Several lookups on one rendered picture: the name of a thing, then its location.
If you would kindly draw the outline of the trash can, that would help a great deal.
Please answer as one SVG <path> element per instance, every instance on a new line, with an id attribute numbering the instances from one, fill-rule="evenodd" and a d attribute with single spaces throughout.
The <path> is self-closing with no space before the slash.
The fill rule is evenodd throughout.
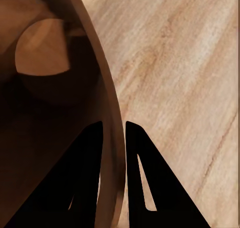
<path id="1" fill-rule="evenodd" d="M 117 228 L 126 139 L 101 42 L 82 0 L 0 0 L 0 228 L 83 129 L 102 121 L 94 228 Z"/>

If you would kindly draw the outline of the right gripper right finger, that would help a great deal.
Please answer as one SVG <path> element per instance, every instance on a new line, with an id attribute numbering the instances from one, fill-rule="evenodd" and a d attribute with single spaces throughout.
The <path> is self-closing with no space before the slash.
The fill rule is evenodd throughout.
<path id="1" fill-rule="evenodd" d="M 144 128 L 125 123 L 129 228 L 211 228 Z M 157 211 L 146 208 L 140 158 Z"/>

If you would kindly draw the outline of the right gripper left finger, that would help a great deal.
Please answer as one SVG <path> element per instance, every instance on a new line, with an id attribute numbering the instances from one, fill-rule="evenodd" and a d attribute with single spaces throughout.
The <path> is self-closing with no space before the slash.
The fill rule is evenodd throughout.
<path id="1" fill-rule="evenodd" d="M 94 228 L 103 139 L 85 127 L 4 228 Z"/>

